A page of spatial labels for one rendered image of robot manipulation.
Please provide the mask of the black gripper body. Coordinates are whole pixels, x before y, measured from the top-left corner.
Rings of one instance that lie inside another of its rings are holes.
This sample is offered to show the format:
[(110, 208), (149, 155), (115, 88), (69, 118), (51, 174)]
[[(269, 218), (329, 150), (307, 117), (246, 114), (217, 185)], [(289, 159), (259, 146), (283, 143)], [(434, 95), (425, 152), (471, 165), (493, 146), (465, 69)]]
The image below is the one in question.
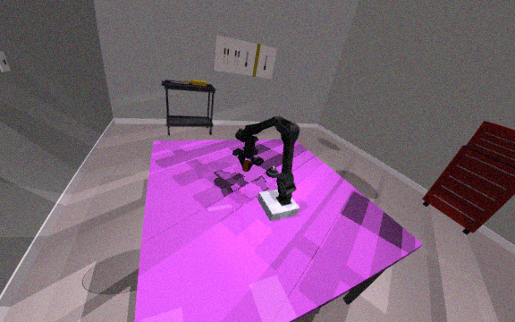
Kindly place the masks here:
[(254, 153), (254, 149), (256, 149), (255, 147), (254, 148), (248, 148), (246, 146), (243, 147), (244, 149), (244, 152), (242, 149), (240, 148), (236, 148), (232, 154), (235, 155), (235, 156), (238, 156), (240, 158), (242, 157), (246, 157), (248, 159), (250, 159), (251, 163), (253, 163), (254, 165), (257, 165), (257, 166), (260, 166), (264, 163), (264, 159), (261, 158), (261, 157), (253, 157), (253, 153)]

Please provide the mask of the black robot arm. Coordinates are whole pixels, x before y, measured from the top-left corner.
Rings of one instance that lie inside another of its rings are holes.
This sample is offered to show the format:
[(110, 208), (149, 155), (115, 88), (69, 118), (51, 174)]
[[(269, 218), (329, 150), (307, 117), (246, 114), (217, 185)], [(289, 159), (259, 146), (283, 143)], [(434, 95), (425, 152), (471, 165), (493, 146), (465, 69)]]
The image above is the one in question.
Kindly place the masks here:
[(261, 123), (246, 125), (244, 130), (240, 128), (236, 132), (235, 137), (236, 139), (245, 142), (246, 147), (254, 148), (256, 141), (259, 141), (259, 139), (257, 136), (254, 137), (253, 135), (258, 134), (262, 130), (272, 126), (275, 126), (276, 130), (278, 130), (281, 133), (281, 138), (283, 140), (282, 172), (276, 176), (276, 182), (279, 192), (279, 197), (276, 197), (276, 199), (283, 207), (292, 204), (292, 193), (297, 190), (297, 187), (294, 183), (294, 176), (291, 170), (293, 162), (294, 144), (297, 138), (299, 137), (300, 127), (296, 123), (284, 119), (279, 115), (274, 116)]

